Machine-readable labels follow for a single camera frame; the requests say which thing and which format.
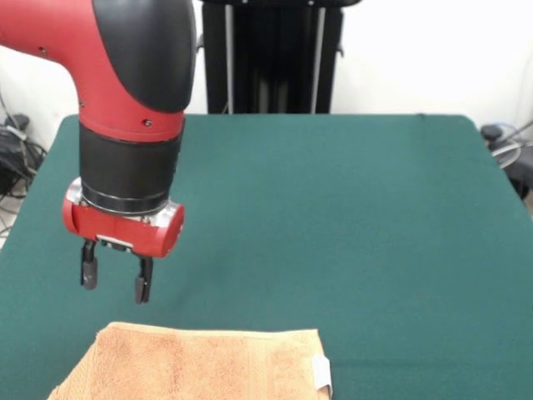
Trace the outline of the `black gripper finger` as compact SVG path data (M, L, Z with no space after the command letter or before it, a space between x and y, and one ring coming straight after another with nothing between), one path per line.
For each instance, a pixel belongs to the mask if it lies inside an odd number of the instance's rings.
M94 241L85 240L81 249L80 284L87 290L93 290L97 286L98 262L95 247Z
M148 303L152 285L153 258L137 255L140 271L135 280L135 303Z

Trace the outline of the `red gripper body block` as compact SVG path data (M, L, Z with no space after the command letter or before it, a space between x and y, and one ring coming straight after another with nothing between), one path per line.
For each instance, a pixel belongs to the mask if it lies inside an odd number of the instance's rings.
M62 220L69 232L153 258L164 258L171 252L182 232L184 217L183 205L172 201L161 211L145 216L101 211L83 199L79 177L68 186L62 204Z

